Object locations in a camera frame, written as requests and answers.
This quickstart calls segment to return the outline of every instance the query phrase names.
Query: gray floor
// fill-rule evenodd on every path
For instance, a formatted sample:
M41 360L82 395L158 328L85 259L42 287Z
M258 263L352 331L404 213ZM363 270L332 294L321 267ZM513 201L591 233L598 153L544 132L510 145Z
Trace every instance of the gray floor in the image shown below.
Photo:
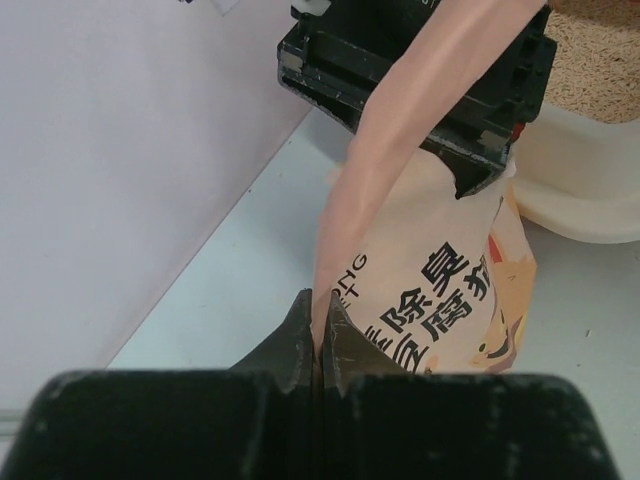
M348 140L334 122L310 114L112 368L224 368L270 333L311 284L325 178ZM539 269L515 371L572 381L621 473L640 478L640 244L586 245L526 227Z

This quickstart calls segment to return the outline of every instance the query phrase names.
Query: cartoon illustration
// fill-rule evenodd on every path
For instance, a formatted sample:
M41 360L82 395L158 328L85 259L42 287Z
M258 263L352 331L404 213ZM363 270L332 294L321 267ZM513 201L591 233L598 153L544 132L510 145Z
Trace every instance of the cartoon illustration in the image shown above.
M505 195L499 216L503 217L502 220L510 216L520 221L512 191ZM496 302L487 333L471 359L472 365L487 373L499 373L513 365L521 344L536 274L536 262L528 248L518 252L518 260L510 259L506 250L499 234L492 230L485 256L489 259L487 263Z

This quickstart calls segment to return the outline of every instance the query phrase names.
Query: white wall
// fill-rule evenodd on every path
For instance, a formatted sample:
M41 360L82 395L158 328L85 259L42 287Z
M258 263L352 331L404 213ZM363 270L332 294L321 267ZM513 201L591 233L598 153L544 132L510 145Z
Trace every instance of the white wall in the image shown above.
M0 2L0 408L106 365L307 111L288 4Z

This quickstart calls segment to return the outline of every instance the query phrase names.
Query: litter box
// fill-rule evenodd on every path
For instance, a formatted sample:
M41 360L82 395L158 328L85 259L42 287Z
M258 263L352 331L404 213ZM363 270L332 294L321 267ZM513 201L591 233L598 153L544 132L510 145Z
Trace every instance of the litter box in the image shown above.
M522 214L590 243L640 240L640 5L561 0L545 104L517 142Z

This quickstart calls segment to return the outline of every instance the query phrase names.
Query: orange and white bag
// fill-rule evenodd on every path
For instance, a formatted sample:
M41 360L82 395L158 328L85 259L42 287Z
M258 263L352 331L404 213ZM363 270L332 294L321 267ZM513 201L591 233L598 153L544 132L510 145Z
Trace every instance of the orange and white bag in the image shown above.
M449 169L419 150L335 282L356 327L408 371L513 364L536 271L514 172L511 161L496 182L458 200Z

